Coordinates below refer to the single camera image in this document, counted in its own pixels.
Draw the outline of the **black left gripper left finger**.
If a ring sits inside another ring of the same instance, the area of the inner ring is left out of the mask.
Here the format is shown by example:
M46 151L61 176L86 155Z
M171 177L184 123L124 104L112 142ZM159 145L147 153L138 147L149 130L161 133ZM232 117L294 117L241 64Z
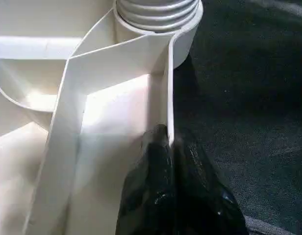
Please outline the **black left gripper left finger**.
M175 176L166 125L143 134L140 153L123 184L115 233L173 235Z

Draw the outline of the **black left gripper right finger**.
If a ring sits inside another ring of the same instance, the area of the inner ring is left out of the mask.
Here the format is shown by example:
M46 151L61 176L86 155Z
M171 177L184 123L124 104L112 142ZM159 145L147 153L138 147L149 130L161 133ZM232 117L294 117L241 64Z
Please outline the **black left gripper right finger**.
M190 131L176 133L174 161L180 235L249 234L233 193Z

